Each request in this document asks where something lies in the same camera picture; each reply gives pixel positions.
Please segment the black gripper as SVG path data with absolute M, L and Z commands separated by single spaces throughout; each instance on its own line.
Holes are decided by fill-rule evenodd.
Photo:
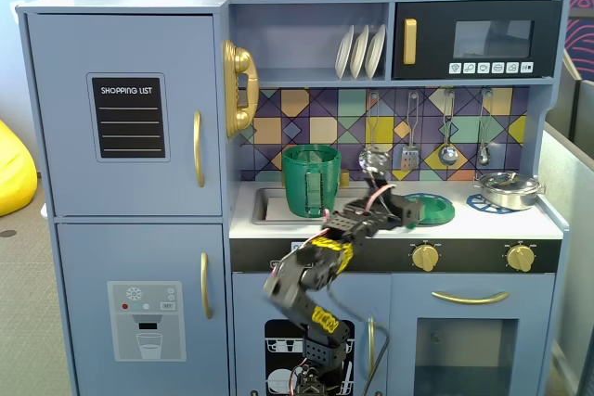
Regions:
M 368 233 L 380 230 L 407 231 L 409 226 L 424 219 L 424 205 L 418 199 L 386 191 L 366 210 L 369 199 L 364 197 L 355 201 L 355 213 L 361 215 Z

